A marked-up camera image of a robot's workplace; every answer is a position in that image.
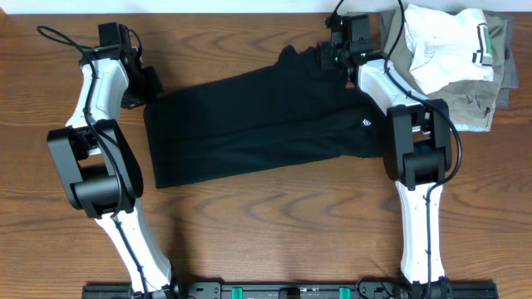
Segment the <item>black t-shirt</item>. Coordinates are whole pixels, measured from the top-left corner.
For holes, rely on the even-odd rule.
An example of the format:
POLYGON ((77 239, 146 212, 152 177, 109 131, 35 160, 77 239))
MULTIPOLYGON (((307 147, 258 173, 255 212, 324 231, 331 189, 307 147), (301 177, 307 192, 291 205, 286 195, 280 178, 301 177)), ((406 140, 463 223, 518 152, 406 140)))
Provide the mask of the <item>black t-shirt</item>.
POLYGON ((159 189, 347 155, 380 158, 382 114, 314 48, 168 93, 144 111, 159 189))

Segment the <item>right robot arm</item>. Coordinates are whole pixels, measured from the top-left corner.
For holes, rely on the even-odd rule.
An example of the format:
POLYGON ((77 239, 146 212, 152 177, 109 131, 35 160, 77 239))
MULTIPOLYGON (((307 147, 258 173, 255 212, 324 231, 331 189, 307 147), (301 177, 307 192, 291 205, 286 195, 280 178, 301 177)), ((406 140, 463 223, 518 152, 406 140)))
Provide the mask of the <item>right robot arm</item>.
POLYGON ((440 258, 439 203, 452 164, 451 128, 443 100, 428 100, 380 52, 354 53, 344 43, 321 42, 323 71, 342 68, 385 116, 384 166, 401 201, 404 282, 396 298, 448 298, 440 258))

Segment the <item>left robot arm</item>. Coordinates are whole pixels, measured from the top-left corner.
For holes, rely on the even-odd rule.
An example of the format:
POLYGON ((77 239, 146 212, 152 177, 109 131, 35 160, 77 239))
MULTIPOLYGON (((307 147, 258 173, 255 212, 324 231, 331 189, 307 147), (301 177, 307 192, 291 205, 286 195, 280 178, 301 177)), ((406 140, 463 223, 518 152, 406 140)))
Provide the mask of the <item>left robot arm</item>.
POLYGON ((47 146, 71 206, 96 221, 130 275, 125 287, 86 286, 86 298, 175 298, 170 260, 146 221, 140 166, 119 126, 121 109, 143 105, 157 93, 139 58, 81 60, 83 85, 64 128, 47 146))

